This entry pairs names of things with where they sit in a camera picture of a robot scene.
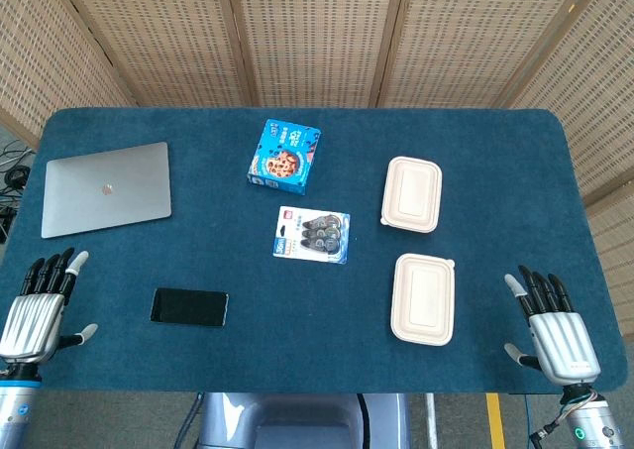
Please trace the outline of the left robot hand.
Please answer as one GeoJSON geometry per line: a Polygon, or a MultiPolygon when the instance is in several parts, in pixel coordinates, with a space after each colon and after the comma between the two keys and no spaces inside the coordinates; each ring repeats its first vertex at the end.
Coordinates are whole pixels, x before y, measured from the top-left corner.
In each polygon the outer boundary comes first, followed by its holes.
{"type": "Polygon", "coordinates": [[[81,346],[98,330],[88,324],[72,335],[60,334],[64,311],[89,253],[73,248],[48,259],[39,258],[26,272],[9,309],[1,334],[1,359],[9,365],[38,365],[56,351],[81,346]]]}

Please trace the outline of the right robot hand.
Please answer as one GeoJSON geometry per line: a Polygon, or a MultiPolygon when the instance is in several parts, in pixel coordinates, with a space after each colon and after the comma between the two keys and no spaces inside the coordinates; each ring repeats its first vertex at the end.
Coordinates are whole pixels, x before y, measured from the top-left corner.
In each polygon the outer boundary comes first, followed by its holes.
{"type": "Polygon", "coordinates": [[[594,382],[601,368],[584,321],[562,281],[522,265],[518,270],[523,281],[511,274],[504,281],[522,308],[536,354],[527,355],[511,343],[504,345],[506,354],[516,364],[542,372],[555,385],[594,382]]]}

